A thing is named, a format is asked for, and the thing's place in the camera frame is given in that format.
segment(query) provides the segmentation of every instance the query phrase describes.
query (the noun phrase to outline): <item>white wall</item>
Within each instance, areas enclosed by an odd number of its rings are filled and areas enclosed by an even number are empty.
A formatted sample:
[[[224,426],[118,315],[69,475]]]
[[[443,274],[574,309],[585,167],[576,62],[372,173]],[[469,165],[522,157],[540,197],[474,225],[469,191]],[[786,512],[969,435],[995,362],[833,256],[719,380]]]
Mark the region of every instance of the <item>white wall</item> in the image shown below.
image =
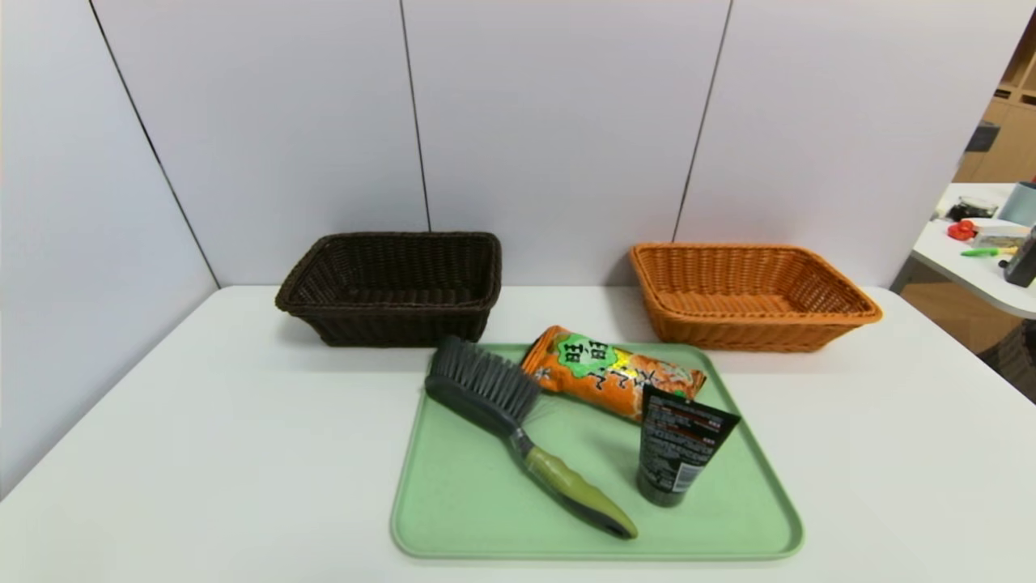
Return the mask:
[[[215,286],[85,0],[6,0],[0,493]]]
[[[96,7],[222,284],[280,283],[327,233],[428,229],[398,1]]]
[[[404,0],[434,230],[511,284],[633,281],[669,240],[728,0]]]
[[[677,238],[809,246],[888,285],[1033,0],[736,0]]]

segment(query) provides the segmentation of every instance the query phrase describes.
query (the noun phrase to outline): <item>green pen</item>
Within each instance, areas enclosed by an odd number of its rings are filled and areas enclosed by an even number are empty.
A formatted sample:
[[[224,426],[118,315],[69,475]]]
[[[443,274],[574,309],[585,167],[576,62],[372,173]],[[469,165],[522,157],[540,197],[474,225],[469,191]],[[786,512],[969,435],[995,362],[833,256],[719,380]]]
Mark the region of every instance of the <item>green pen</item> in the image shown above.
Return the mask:
[[[997,255],[1013,255],[1017,252],[1017,246],[1007,246],[1004,249],[1000,249],[999,246],[980,246],[978,249],[961,251],[960,254],[966,257],[996,257]]]

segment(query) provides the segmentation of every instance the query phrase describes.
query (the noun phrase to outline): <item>green tray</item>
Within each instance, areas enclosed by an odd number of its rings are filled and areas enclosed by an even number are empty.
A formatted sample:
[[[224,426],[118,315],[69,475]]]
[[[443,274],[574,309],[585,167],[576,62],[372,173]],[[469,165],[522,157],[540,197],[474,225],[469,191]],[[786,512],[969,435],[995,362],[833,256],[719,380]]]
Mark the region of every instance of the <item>green tray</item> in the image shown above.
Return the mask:
[[[515,361],[527,350],[483,348]],[[698,401],[739,413],[700,351],[684,345],[623,348],[703,371],[709,381]],[[501,440],[425,397],[393,509],[399,548],[422,558],[766,560],[802,546],[802,522],[744,420],[674,508],[655,506],[637,491],[639,426],[545,393],[525,429],[614,500],[640,536],[621,541],[570,515]]]

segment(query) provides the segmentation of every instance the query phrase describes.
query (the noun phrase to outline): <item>orange snack bag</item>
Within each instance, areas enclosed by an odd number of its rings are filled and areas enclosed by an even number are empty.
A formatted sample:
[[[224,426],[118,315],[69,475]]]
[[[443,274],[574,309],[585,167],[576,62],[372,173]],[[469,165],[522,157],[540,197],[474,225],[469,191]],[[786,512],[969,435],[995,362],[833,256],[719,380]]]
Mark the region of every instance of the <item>orange snack bag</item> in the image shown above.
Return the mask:
[[[706,376],[700,371],[648,358],[551,326],[529,349],[522,371],[544,389],[640,421],[644,385],[694,399]]]

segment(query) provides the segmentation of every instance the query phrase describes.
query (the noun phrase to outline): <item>cleaning brush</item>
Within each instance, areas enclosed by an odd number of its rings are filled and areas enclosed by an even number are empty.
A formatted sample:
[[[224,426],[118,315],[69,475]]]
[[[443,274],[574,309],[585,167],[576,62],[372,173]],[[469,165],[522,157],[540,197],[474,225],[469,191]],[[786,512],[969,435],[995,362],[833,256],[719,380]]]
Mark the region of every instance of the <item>cleaning brush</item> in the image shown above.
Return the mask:
[[[448,337],[432,357],[425,391],[461,417],[506,439],[525,468],[573,514],[621,538],[636,537],[637,527],[622,508],[525,434],[521,424],[540,397],[540,385],[518,365]]]

